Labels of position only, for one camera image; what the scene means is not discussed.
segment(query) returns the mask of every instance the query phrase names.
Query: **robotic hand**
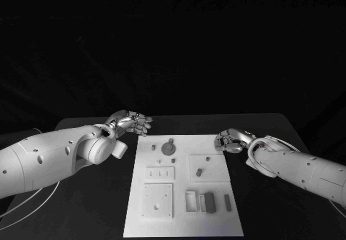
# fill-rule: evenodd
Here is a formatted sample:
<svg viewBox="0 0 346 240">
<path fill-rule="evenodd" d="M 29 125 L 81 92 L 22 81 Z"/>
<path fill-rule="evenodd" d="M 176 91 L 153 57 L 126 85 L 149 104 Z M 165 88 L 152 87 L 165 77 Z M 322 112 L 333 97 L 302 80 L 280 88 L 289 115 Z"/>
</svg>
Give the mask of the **robotic hand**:
<svg viewBox="0 0 346 240">
<path fill-rule="evenodd" d="M 104 124 L 52 131 L 0 150 L 0 199 L 42 189 L 113 156 L 122 159 L 126 132 L 148 136 L 152 117 L 122 110 Z"/>
<path fill-rule="evenodd" d="M 230 153 L 247 149 L 246 163 L 266 176 L 279 176 L 297 187 L 346 206 L 346 166 L 292 150 L 272 136 L 257 138 L 235 128 L 218 134 L 214 145 L 218 151 Z"/>
</svg>

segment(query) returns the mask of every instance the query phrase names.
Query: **black table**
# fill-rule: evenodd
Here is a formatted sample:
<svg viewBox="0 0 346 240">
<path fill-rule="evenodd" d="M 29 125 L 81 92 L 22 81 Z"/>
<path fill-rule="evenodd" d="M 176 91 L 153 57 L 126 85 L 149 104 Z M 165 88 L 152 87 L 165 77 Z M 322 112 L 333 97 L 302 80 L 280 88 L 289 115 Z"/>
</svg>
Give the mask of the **black table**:
<svg viewBox="0 0 346 240">
<path fill-rule="evenodd" d="M 257 137 L 272 135 L 309 153 L 296 130 L 282 114 L 224 114 L 155 116 L 149 135 L 208 135 L 240 128 Z M 107 117 L 64 119 L 57 130 L 101 124 Z M 123 159 L 113 156 L 62 180 L 42 208 L 16 225 L 0 231 L 0 239 L 106 240 L 122 239 L 139 136 L 127 133 Z M 225 152 L 231 184 L 246 239 L 345 239 L 346 219 L 321 196 L 277 178 L 264 176 L 247 164 L 247 153 Z M 47 200 L 55 184 L 11 213 L 8 226 Z M 16 196 L 13 208 L 34 192 Z"/>
</svg>

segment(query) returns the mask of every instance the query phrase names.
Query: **white mat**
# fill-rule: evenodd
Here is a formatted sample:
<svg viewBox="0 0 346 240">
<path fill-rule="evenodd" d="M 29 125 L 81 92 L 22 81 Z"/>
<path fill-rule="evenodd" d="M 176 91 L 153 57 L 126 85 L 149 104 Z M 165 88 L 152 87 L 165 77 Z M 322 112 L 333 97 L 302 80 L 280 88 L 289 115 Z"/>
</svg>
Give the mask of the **white mat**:
<svg viewBox="0 0 346 240">
<path fill-rule="evenodd" d="M 233 237 L 244 236 L 231 182 L 192 182 L 191 155 L 224 155 L 215 150 L 217 135 L 159 135 L 139 137 L 133 168 L 132 190 L 124 225 L 124 238 L 140 237 Z M 176 152 L 162 153 L 162 146 L 173 138 Z M 175 180 L 156 181 L 173 184 L 172 219 L 140 217 L 148 167 L 175 167 Z M 185 191 L 197 191 L 198 212 L 186 212 Z M 199 195 L 214 193 L 217 213 L 201 213 Z M 227 211 L 225 194 L 230 195 L 231 209 Z"/>
</svg>

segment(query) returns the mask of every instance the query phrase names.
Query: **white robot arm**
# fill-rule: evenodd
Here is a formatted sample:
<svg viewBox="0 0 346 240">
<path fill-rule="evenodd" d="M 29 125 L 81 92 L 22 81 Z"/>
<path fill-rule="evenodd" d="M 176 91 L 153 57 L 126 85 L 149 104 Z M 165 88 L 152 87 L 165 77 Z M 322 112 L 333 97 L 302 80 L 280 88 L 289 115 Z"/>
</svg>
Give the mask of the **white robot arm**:
<svg viewBox="0 0 346 240">
<path fill-rule="evenodd" d="M 81 168 L 101 164 L 111 154 L 122 159 L 127 145 L 119 137 L 126 132 L 146 137 L 152 121 L 122 110 L 104 124 L 31 136 L 0 150 L 0 199 L 51 186 Z"/>
<path fill-rule="evenodd" d="M 279 176 L 297 187 L 346 206 L 346 166 L 292 150 L 274 137 L 257 138 L 235 128 L 220 133 L 215 148 L 230 153 L 248 149 L 247 164 L 266 176 Z"/>
</svg>

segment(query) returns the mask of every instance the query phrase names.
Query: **black background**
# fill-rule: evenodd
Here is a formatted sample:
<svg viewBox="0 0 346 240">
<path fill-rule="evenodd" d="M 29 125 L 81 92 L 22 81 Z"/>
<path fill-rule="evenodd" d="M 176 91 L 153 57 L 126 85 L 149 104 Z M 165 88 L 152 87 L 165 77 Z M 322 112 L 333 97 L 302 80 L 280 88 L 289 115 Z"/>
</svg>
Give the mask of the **black background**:
<svg viewBox="0 0 346 240">
<path fill-rule="evenodd" d="M 345 163 L 341 2 L 49 1 L 21 5 L 22 14 L 3 7 L 0 134 L 52 131 L 64 118 L 123 109 L 282 113 L 310 153 Z"/>
</svg>

